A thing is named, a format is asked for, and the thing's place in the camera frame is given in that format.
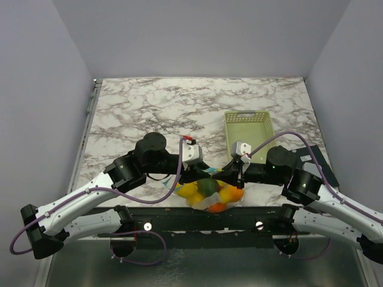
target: wall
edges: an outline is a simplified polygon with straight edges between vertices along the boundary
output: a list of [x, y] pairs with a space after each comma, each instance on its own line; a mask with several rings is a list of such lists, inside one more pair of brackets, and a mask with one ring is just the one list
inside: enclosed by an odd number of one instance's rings
[[349, 0], [53, 0], [95, 78], [307, 77]]
[[0, 27], [0, 286], [28, 287], [39, 261], [8, 251], [19, 210], [65, 194], [93, 81], [50, 0], [2, 0]]
[[381, 0], [351, 1], [306, 82], [342, 192], [380, 212], [382, 15]]

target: marble tabletop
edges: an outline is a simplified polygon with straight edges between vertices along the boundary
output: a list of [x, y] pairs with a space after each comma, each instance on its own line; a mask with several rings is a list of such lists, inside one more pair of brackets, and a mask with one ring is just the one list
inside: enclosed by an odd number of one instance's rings
[[[302, 78], [120, 78], [102, 83], [90, 130], [77, 188], [89, 182], [115, 158], [134, 149], [149, 132], [165, 135], [170, 153], [178, 153], [182, 135], [197, 139], [204, 161], [212, 167], [227, 162], [224, 112], [267, 110], [275, 133], [292, 130], [309, 144], [327, 153]], [[303, 147], [294, 136], [277, 143], [287, 149]], [[163, 196], [168, 190], [160, 182], [147, 183], [129, 192], [146, 200]], [[281, 187], [246, 184], [240, 206], [280, 206], [287, 203]], [[101, 204], [143, 206], [122, 197]], [[155, 206], [187, 206], [173, 194]]]

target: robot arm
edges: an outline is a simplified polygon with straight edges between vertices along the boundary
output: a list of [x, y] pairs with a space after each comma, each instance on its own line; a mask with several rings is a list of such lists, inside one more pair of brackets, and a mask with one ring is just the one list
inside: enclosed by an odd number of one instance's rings
[[[100, 203], [144, 184], [148, 173], [176, 174], [179, 171], [179, 182], [182, 184], [210, 177], [203, 171], [208, 166], [202, 161], [202, 150], [195, 140], [185, 138], [181, 142], [180, 155], [169, 154], [165, 147], [166, 139], [161, 134], [149, 133], [137, 142], [133, 151], [114, 160], [88, 184], [45, 206], [25, 206], [21, 210], [25, 226], [41, 218], [37, 224], [26, 229], [35, 258], [47, 257], [60, 250], [64, 243], [82, 237], [132, 230], [133, 219], [126, 207], [111, 209], [105, 214], [82, 215]], [[287, 222], [290, 228], [297, 231], [318, 233], [348, 242], [362, 249], [370, 259], [383, 263], [382, 225], [344, 202], [346, 200], [364, 213], [383, 218], [381, 213], [337, 191], [334, 192], [343, 200], [334, 197], [320, 178], [297, 170], [296, 156], [281, 146], [269, 150], [266, 164], [250, 163], [250, 149], [249, 145], [235, 143], [233, 160], [212, 177], [238, 188], [243, 188], [245, 182], [284, 185], [282, 195], [290, 201], [327, 212], [336, 218], [284, 206], [281, 207], [283, 212], [279, 220]]]

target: bag of fruit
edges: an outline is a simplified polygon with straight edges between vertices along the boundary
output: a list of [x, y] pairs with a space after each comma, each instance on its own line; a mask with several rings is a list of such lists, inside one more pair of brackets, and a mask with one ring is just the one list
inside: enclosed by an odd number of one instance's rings
[[[205, 170], [211, 175], [220, 171], [220, 169], [214, 168]], [[167, 178], [163, 184], [170, 188], [174, 177]], [[236, 206], [244, 197], [243, 189], [212, 178], [200, 179], [184, 185], [177, 184], [174, 193], [186, 199], [186, 203], [190, 207], [213, 213]]]

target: light green plastic bin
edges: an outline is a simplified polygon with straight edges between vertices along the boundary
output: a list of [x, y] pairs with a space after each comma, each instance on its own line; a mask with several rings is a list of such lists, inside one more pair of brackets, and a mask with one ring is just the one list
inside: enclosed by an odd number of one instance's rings
[[[225, 131], [229, 160], [232, 160], [230, 150], [236, 141], [248, 143], [251, 145], [251, 150], [254, 150], [275, 135], [270, 113], [267, 111], [225, 112]], [[254, 154], [251, 162], [265, 163], [268, 150], [274, 146], [276, 146], [275, 140]]]

